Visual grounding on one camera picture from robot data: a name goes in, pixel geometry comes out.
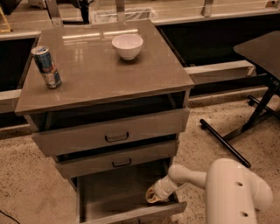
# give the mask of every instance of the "black wire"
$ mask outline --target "black wire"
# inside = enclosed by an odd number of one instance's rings
[[[7,213],[4,213],[0,210],[0,213],[3,215],[6,215],[8,218],[10,218],[11,220],[14,220],[17,224],[20,224],[16,219],[12,218],[11,216],[9,216]]]

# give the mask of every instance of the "white robotic arm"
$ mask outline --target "white robotic arm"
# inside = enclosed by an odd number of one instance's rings
[[[267,209],[273,200],[262,178],[227,158],[214,161],[207,172],[173,164],[168,175],[148,189],[146,199],[149,203],[166,200],[185,183],[206,190],[206,224],[256,224],[255,210]]]

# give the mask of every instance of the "black handle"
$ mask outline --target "black handle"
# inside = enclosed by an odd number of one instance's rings
[[[129,159],[129,162],[126,164],[115,164],[114,162],[112,162],[113,167],[118,168],[118,167],[122,167],[125,165],[131,165],[131,158]]]
[[[107,143],[118,142],[118,141],[122,141],[122,140],[128,139],[129,136],[130,136],[129,132],[126,132],[125,134],[123,134],[121,136],[105,136],[105,141]]]

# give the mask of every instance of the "brown tabletop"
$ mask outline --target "brown tabletop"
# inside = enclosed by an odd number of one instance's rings
[[[280,81],[280,31],[236,45],[234,50]]]
[[[143,48],[132,61],[121,59],[111,41],[135,33]],[[15,112],[26,115],[115,102],[189,89],[193,81],[150,20],[64,27],[42,31],[62,85],[48,89],[34,59]]]

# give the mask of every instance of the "concrete floor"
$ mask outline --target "concrete floor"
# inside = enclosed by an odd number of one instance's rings
[[[226,134],[251,115],[254,108],[248,106],[246,94],[236,92],[190,100],[191,114],[185,132],[180,135],[174,161],[204,172],[215,159],[233,158],[200,127],[200,119],[208,121],[222,135]],[[275,96],[269,105],[279,111],[279,97]],[[21,224],[75,223],[75,191],[55,169],[53,160],[44,157],[30,134],[28,125],[0,129],[0,210]],[[265,179],[274,193],[269,210],[257,214],[259,224],[280,222],[279,138],[280,122],[271,117],[231,142],[251,162],[251,171]],[[206,223],[203,190],[187,185],[178,191],[178,198],[188,204],[183,213],[150,224]],[[16,222],[0,213],[0,223]]]

